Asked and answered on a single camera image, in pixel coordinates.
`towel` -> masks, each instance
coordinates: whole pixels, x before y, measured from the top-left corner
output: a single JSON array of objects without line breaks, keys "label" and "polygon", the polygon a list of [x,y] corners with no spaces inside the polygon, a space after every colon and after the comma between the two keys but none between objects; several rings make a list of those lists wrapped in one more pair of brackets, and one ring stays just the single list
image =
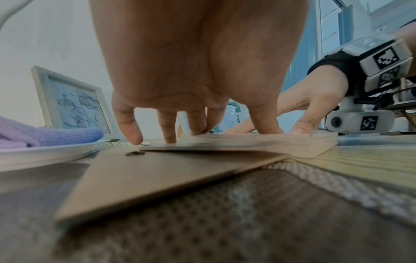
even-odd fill
[{"label": "towel", "polygon": [[0,149],[93,143],[103,136],[98,128],[36,128],[0,116]]}]

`white cable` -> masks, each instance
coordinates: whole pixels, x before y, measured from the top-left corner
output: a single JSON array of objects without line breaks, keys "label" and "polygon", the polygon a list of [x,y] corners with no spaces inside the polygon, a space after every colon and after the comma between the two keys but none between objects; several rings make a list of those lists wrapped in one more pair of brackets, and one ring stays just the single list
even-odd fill
[{"label": "white cable", "polygon": [[0,30],[6,21],[11,18],[14,14],[28,6],[33,0],[10,0],[13,1],[13,5],[6,8],[5,10],[0,10]]}]

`black wristband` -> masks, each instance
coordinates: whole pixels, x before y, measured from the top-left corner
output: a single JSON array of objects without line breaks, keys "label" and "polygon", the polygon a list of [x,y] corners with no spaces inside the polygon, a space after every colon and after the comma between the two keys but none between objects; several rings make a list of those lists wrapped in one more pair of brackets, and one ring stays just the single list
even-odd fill
[{"label": "black wristband", "polygon": [[332,65],[338,68],[348,79],[348,91],[346,96],[354,95],[354,89],[357,84],[364,86],[367,75],[360,66],[360,59],[343,51],[328,55],[315,63],[308,71],[308,75],[323,65]]}]

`picture frame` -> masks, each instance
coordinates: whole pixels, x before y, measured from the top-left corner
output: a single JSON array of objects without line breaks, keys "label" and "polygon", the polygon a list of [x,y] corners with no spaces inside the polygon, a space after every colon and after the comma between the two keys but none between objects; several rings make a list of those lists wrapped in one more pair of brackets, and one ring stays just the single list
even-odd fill
[{"label": "picture frame", "polygon": [[31,72],[45,127],[95,127],[104,131],[104,139],[122,139],[114,114],[99,87],[39,66],[33,66]]}]

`forearm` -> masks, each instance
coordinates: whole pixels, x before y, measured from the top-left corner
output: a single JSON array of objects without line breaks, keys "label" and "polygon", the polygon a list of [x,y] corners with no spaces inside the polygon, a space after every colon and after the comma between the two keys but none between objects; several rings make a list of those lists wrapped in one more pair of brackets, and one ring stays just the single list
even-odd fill
[{"label": "forearm", "polygon": [[416,22],[408,24],[394,33],[395,36],[403,39],[410,51],[413,54],[413,62],[410,66],[409,73],[407,77],[412,77],[416,75]]}]

